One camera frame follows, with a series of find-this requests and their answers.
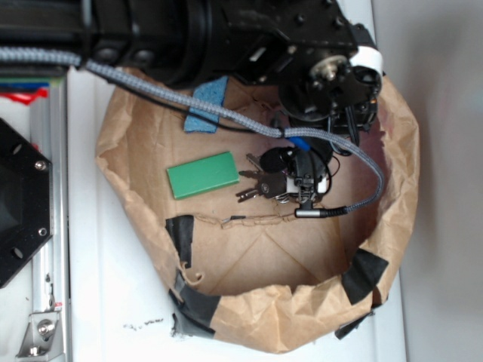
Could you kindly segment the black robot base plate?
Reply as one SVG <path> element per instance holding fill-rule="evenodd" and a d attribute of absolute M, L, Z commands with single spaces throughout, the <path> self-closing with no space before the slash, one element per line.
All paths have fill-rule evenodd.
<path fill-rule="evenodd" d="M 51 162 L 1 120 L 1 287 L 50 239 L 50 190 Z"/>

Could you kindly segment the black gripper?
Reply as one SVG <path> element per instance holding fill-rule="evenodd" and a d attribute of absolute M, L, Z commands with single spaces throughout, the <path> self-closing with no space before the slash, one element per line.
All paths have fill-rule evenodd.
<path fill-rule="evenodd" d="M 314 151 L 272 148 L 261 155 L 260 166 L 275 177 L 275 199 L 296 201 L 297 211 L 313 211 L 331 185 L 328 166 Z"/>

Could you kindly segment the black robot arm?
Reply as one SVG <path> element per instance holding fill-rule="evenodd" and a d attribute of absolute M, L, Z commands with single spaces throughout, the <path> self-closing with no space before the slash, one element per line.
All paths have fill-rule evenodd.
<path fill-rule="evenodd" d="M 208 112 L 272 138 L 303 144 L 275 150 L 268 171 L 294 179 L 299 217 L 350 213 L 378 200 L 384 176 L 359 148 L 383 83 L 383 59 L 369 31 L 336 1 L 3 1 L 1 74 L 50 78 L 75 67 L 139 94 Z M 223 76 L 275 86 L 290 122 L 263 126 L 182 95 Z M 333 154 L 359 157 L 377 176 L 369 198 L 316 209 Z"/>

